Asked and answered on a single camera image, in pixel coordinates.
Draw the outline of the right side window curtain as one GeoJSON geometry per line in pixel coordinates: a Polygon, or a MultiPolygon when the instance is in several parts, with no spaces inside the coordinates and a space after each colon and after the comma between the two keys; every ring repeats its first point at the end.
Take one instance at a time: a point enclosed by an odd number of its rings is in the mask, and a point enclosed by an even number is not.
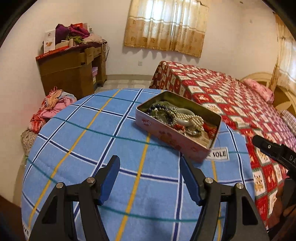
{"type": "Polygon", "coordinates": [[[274,90],[280,86],[295,94],[295,39],[278,15],[275,22],[278,54],[269,87],[274,90]]]}

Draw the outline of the white product box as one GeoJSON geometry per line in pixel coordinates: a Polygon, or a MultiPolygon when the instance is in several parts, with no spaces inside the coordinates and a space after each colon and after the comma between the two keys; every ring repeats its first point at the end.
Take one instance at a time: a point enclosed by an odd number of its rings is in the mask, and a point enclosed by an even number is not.
{"type": "Polygon", "coordinates": [[[55,29],[44,33],[43,50],[44,53],[55,50],[55,29]]]}

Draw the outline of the silver wrist watch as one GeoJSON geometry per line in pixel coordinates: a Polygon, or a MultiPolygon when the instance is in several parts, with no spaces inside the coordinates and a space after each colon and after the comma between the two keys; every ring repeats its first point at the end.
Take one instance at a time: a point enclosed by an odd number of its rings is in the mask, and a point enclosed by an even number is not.
{"type": "Polygon", "coordinates": [[[202,134],[202,131],[196,129],[194,126],[188,126],[185,128],[185,132],[192,137],[199,137],[202,134]]]}

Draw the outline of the clothes pile on desk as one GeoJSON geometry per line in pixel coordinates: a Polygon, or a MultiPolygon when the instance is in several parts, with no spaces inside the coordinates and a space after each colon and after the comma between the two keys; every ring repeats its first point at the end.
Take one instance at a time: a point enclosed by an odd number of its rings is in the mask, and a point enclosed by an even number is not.
{"type": "Polygon", "coordinates": [[[75,44],[103,43],[101,36],[91,34],[81,25],[71,24],[65,27],[62,24],[58,24],[55,28],[55,45],[60,44],[62,41],[70,41],[71,39],[73,39],[75,44]]]}

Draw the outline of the brown wooden desk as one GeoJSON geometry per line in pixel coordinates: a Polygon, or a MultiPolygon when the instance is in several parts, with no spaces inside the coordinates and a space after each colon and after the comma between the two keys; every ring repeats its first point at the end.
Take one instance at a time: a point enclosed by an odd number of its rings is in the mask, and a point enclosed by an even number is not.
{"type": "Polygon", "coordinates": [[[55,87],[77,99],[103,86],[106,76],[106,43],[80,44],[60,48],[36,57],[46,95],[55,87]]]}

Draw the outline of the pale jade bangle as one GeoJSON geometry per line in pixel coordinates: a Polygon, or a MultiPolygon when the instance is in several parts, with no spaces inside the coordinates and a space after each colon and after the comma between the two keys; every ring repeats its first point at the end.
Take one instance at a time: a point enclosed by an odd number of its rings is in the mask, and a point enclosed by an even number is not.
{"type": "Polygon", "coordinates": [[[192,126],[191,118],[194,117],[195,114],[189,109],[185,108],[177,108],[176,112],[176,120],[179,125],[188,127],[192,126]]]}

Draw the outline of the pink pillow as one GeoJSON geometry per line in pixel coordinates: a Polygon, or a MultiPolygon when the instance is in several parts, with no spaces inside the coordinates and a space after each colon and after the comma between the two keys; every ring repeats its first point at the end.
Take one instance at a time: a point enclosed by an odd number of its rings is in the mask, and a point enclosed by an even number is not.
{"type": "Polygon", "coordinates": [[[249,87],[250,89],[254,90],[256,93],[258,93],[267,104],[273,104],[274,93],[268,87],[250,78],[245,78],[242,80],[242,82],[247,87],[249,87]]]}

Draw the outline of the pink metal tin box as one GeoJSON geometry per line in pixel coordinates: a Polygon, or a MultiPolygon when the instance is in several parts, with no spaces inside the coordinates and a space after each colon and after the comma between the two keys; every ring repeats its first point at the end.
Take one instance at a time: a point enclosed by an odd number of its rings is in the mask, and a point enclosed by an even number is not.
{"type": "Polygon", "coordinates": [[[190,160],[201,162],[207,158],[215,143],[208,138],[203,129],[204,122],[220,128],[222,117],[202,105],[170,91],[162,92],[136,108],[135,122],[142,129],[149,132],[174,149],[181,152],[190,160]],[[185,126],[176,120],[177,108],[192,111],[192,126],[201,130],[199,137],[192,137],[185,132],[185,126]]]}

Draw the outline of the coin charm red tassel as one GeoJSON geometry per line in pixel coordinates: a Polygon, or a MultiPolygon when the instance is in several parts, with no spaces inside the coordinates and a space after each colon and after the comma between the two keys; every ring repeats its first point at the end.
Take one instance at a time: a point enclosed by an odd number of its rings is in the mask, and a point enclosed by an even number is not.
{"type": "Polygon", "coordinates": [[[207,122],[204,122],[203,129],[207,133],[208,138],[210,140],[214,140],[215,139],[215,137],[217,135],[217,132],[218,132],[218,127],[217,126],[212,125],[212,124],[207,123],[207,122]]]}

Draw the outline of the beige window curtain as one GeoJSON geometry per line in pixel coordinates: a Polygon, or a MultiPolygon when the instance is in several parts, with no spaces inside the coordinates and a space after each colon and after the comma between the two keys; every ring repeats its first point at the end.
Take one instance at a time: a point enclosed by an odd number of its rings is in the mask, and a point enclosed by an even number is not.
{"type": "Polygon", "coordinates": [[[124,46],[201,57],[210,1],[137,1],[130,4],[124,46]]]}

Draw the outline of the blue plaid cloth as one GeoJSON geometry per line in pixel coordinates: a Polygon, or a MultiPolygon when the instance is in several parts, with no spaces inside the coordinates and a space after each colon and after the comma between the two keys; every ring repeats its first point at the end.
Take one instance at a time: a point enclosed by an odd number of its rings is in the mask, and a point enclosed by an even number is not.
{"type": "Polygon", "coordinates": [[[189,240],[201,208],[179,170],[180,153],[135,123],[136,107],[158,94],[113,89],[67,106],[40,130],[21,198],[26,237],[58,182],[78,184],[113,156],[120,170],[99,212],[110,240],[189,240]]]}

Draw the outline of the pile of pink clothes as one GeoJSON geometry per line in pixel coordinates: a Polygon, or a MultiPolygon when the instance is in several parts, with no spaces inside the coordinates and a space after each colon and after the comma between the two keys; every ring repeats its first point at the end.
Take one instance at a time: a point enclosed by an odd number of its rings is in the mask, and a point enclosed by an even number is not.
{"type": "Polygon", "coordinates": [[[45,97],[39,110],[33,114],[29,130],[38,133],[49,119],[76,101],[77,98],[73,94],[58,89],[55,86],[45,97]]]}

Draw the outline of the cream wooden headboard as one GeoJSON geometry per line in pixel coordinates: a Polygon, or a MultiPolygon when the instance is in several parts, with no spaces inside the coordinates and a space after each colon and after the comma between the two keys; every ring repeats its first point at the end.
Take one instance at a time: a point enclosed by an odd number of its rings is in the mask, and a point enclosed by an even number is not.
{"type": "MultiPolygon", "coordinates": [[[[244,79],[253,79],[259,84],[268,87],[272,76],[273,75],[268,72],[255,72],[243,77],[240,81],[243,81],[244,79]]],[[[295,95],[292,92],[281,86],[275,88],[273,106],[277,110],[288,110],[293,116],[295,116],[295,104],[295,95]]]]}

